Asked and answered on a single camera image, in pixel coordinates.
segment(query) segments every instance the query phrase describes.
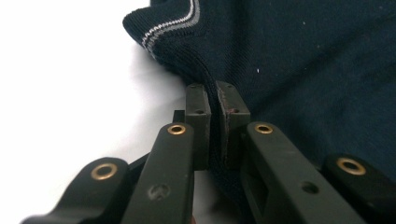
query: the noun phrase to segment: gray stripe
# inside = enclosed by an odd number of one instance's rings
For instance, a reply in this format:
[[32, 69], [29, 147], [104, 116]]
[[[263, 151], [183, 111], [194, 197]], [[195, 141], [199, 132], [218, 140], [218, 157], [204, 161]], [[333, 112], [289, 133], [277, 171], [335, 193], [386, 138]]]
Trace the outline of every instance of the gray stripe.
[[160, 35], [163, 35], [166, 32], [170, 32], [170, 31], [174, 31], [174, 30], [178, 30], [178, 29], [184, 29], [184, 28], [188, 28], [188, 27], [192, 27], [193, 25], [195, 25], [196, 23], [198, 23], [199, 19], [200, 19], [200, 14], [201, 14], [201, 10], [199, 7], [199, 0], [194, 0], [195, 3], [195, 13], [194, 13], [194, 17], [192, 18], [192, 20], [190, 21], [186, 21], [177, 25], [173, 25], [173, 26], [169, 26], [163, 30], [160, 30], [158, 33], [156, 33], [148, 42], [148, 52], [151, 54], [152, 57], [155, 58], [154, 53], [152, 52], [152, 48], [155, 45], [155, 41], [160, 37]]

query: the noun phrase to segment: black plastic part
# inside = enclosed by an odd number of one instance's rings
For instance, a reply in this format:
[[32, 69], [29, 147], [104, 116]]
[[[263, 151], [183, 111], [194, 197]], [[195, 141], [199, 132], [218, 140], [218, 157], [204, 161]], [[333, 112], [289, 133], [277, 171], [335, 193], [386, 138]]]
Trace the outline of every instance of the black plastic part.
[[[174, 125], [185, 127], [185, 132], [169, 133]], [[191, 223], [192, 141], [193, 129], [188, 124], [173, 123], [161, 128], [122, 224]]]
[[[345, 159], [356, 161], [364, 172], [355, 173], [360, 168]], [[350, 166], [351, 172], [342, 169], [339, 161]], [[367, 222], [396, 223], [396, 185], [369, 163], [351, 155], [331, 155], [322, 173]]]
[[365, 223], [276, 126], [250, 123], [246, 143], [241, 178], [257, 223]]
[[225, 167], [239, 169], [244, 153], [241, 133], [250, 123], [250, 112], [235, 86], [221, 81], [217, 83], [221, 106], [221, 157]]
[[137, 181], [139, 180], [139, 177], [142, 174], [143, 168], [145, 167], [148, 157], [149, 157], [149, 153], [129, 164], [129, 177], [131, 179], [131, 184], [132, 184], [132, 193], [134, 193], [134, 188], [136, 187]]
[[194, 129], [194, 170], [206, 170], [209, 164], [211, 111], [205, 88], [191, 84], [186, 89], [185, 122]]
[[128, 172], [128, 164], [120, 159], [93, 161], [79, 172], [49, 214], [29, 217], [23, 224], [119, 223], [130, 197]]
[[185, 122], [184, 117], [185, 117], [185, 110], [175, 110], [172, 123], [176, 123], [176, 122], [184, 123]]

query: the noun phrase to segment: white background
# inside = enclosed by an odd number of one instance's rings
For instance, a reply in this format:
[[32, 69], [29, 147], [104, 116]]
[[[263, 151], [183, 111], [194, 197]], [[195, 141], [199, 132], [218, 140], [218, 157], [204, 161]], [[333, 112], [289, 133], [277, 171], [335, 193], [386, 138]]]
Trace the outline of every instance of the white background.
[[[46, 214], [79, 170], [132, 162], [184, 109], [184, 85], [122, 27], [144, 1], [0, 2], [0, 223]], [[196, 173], [198, 224], [235, 223]]]

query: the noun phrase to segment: knit fabric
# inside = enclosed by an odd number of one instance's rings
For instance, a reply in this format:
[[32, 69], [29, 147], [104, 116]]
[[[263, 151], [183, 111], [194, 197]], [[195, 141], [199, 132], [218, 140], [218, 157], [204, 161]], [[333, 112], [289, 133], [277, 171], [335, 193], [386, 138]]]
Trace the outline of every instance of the knit fabric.
[[243, 222], [254, 223], [239, 174], [220, 162], [216, 80], [316, 166], [349, 153], [396, 180], [394, 1], [152, 0], [123, 25], [186, 84], [205, 85], [210, 171]]

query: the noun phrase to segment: brass grommet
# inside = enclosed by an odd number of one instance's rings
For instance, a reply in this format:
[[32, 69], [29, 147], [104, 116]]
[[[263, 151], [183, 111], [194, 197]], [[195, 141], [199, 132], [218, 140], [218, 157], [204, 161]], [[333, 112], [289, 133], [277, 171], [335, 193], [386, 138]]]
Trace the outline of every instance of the brass grommet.
[[366, 169], [364, 166], [362, 166], [360, 163], [357, 161], [354, 161], [349, 158], [339, 158], [337, 160], [337, 165], [340, 167], [343, 171], [352, 174], [352, 175], [365, 175], [366, 174]]
[[172, 125], [168, 128], [168, 132], [171, 134], [183, 134], [184, 132], [186, 132], [186, 127], [179, 124]]
[[[105, 174], [100, 174], [99, 171], [104, 168], [109, 168], [109, 172], [106, 172]], [[113, 176], [117, 172], [117, 166], [113, 163], [103, 163], [98, 166], [96, 166], [92, 172], [91, 172], [91, 177], [92, 179], [95, 180], [105, 180], [109, 179], [111, 176]]]
[[256, 130], [258, 133], [272, 133], [274, 131], [271, 126], [266, 124], [256, 124], [254, 130]]

